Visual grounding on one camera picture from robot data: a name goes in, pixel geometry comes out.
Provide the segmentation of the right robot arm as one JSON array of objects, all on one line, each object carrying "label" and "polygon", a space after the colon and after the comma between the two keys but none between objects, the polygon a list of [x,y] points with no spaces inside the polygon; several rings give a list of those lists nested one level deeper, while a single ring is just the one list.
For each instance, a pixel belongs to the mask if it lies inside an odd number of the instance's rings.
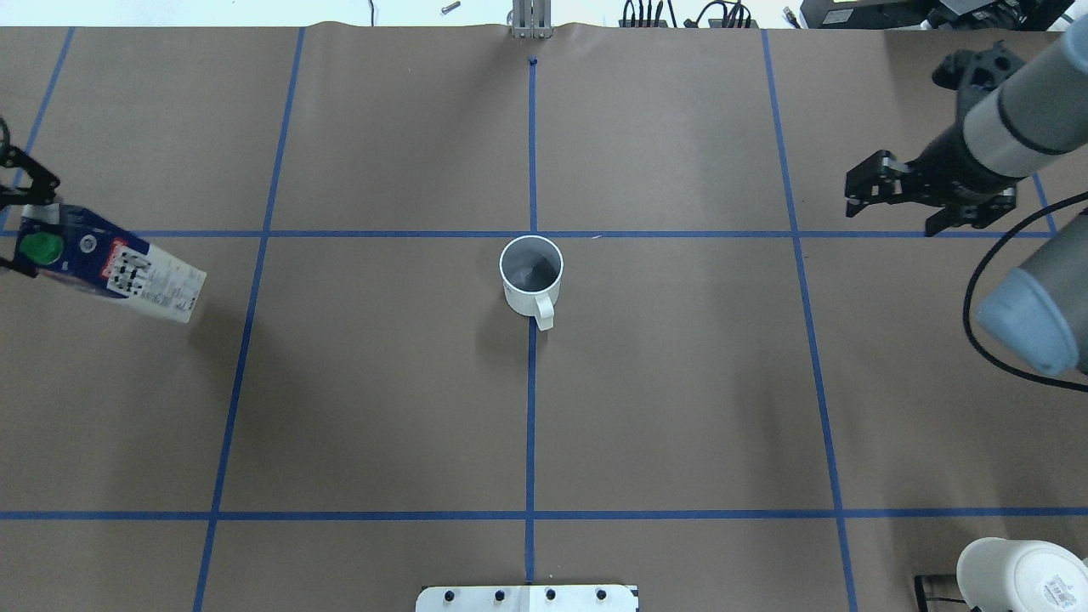
[{"label": "right robot arm", "polygon": [[[934,70],[939,87],[955,91],[955,121],[917,158],[898,161],[878,150],[846,171],[846,217],[874,204],[914,201],[935,209],[924,234],[951,228],[986,229],[1017,205],[1017,186],[1085,147],[1087,24],[1077,19],[1029,62],[1002,42],[959,49]],[[982,302],[982,272],[1023,229],[1072,206],[1085,193],[1034,210],[996,240],[969,276],[962,302],[965,336],[1000,371],[1042,385],[1085,392],[1065,379],[1085,372],[1085,212],[1022,264]]]}]

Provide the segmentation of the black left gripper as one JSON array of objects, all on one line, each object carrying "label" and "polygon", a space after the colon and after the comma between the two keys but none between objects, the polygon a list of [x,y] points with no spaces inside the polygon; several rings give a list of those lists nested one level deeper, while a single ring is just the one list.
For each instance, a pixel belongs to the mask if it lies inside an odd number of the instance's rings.
[{"label": "black left gripper", "polygon": [[[22,181],[20,178],[3,178],[1,182],[1,210],[3,212],[9,207],[44,207],[57,201],[60,179],[55,178],[42,163],[11,143],[10,128],[3,117],[1,117],[1,166],[7,170],[23,170],[27,178],[30,178],[30,185],[27,187],[20,186],[20,181]],[[1,256],[0,264],[4,272],[11,271],[13,274],[27,276],[30,279],[38,277],[38,268],[30,260]]]}]

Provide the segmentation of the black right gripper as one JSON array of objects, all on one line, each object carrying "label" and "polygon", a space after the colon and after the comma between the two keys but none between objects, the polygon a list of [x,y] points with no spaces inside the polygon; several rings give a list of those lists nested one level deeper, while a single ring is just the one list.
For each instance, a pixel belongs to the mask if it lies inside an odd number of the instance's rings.
[{"label": "black right gripper", "polygon": [[846,218],[874,204],[918,201],[937,208],[925,221],[934,237],[954,227],[986,229],[1017,208],[1017,181],[1000,178],[973,156],[962,128],[949,127],[908,164],[889,150],[866,156],[846,172]]}]

